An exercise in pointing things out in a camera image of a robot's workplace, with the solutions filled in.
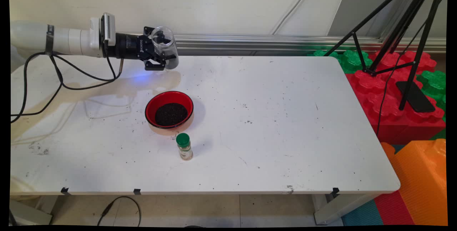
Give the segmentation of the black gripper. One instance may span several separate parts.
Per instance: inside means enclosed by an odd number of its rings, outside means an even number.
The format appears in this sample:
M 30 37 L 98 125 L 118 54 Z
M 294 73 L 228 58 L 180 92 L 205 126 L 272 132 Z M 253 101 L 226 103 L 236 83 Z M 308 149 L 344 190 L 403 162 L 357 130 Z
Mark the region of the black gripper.
M 106 55 L 117 59 L 142 60 L 145 71 L 163 71 L 166 56 L 155 53 L 153 41 L 164 45 L 171 43 L 163 30 L 155 31 L 153 27 L 144 27 L 143 35 L 116 33 L 115 45 L 107 47 Z

